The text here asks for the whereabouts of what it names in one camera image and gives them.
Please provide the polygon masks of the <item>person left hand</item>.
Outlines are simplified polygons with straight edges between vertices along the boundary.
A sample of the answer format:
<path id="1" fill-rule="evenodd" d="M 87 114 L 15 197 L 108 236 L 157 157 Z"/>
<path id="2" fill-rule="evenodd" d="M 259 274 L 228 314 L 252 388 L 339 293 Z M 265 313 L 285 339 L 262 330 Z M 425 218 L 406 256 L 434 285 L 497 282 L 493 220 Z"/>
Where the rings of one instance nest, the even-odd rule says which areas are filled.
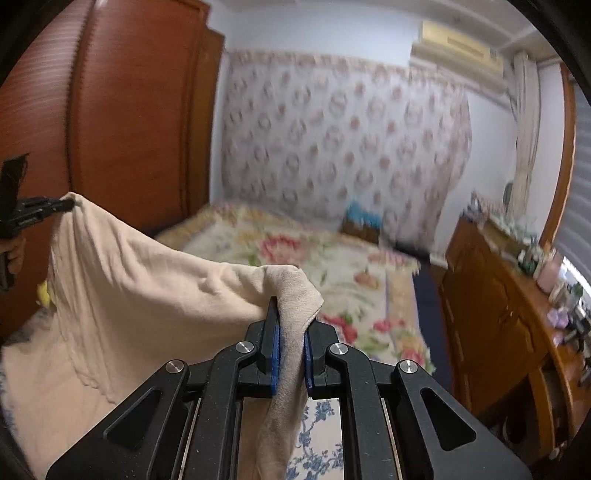
<path id="1" fill-rule="evenodd" d="M 23 234 L 10 240 L 0 241 L 0 253 L 7 254 L 7 268 L 12 275 L 17 275 L 22 268 L 25 244 L 26 239 Z"/>

